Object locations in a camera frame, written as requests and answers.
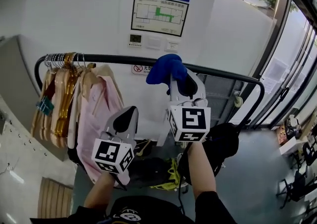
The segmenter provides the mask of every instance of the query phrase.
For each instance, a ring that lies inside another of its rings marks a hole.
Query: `no smoking sign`
[[[132,73],[138,75],[148,75],[150,70],[152,69],[151,66],[142,66],[142,65],[132,65]]]

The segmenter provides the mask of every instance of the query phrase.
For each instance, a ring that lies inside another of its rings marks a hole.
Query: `wooden panel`
[[[69,198],[71,197],[71,195],[72,195],[72,190],[69,188],[65,188],[64,196],[63,196],[63,204],[61,209],[62,218],[69,216],[69,212],[67,211],[68,211]]]
[[[43,189],[43,199],[42,199],[42,209],[41,209],[41,216],[42,218],[46,218],[46,203],[48,198],[49,192],[49,184],[50,181],[47,178],[44,178],[44,189]]]
[[[51,218],[52,219],[56,218],[58,189],[59,189],[59,184],[54,183],[53,184],[53,191],[52,191],[52,200],[51,200]]]
[[[59,186],[56,206],[56,218],[61,218],[61,208],[63,204],[64,187]]]
[[[72,202],[72,199],[73,199],[72,195],[73,195],[73,190],[70,190],[69,197],[68,197],[68,204],[67,204],[67,217],[70,216],[71,202]]]
[[[41,181],[41,188],[40,188],[40,195],[39,195],[39,201],[38,201],[38,218],[42,218],[42,200],[43,200],[43,192],[44,192],[44,184],[45,184],[45,178],[42,177]]]
[[[46,218],[51,217],[51,201],[52,201],[52,195],[53,195],[53,186],[54,186],[54,182],[49,181],[48,198],[46,200]]]

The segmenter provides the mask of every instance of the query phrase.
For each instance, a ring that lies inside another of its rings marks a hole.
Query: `thermostat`
[[[141,48],[142,47],[142,35],[130,34],[129,46]]]

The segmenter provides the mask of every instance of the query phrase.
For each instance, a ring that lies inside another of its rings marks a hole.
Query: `floor plan map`
[[[171,0],[134,0],[131,29],[181,36],[188,4]]]

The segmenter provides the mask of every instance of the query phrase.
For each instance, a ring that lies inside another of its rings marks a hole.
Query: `wall switch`
[[[177,42],[177,41],[167,40],[166,46],[165,46],[165,51],[177,53],[178,44],[179,44],[179,42]]]
[[[160,50],[161,43],[161,37],[147,36],[145,46],[150,49]]]

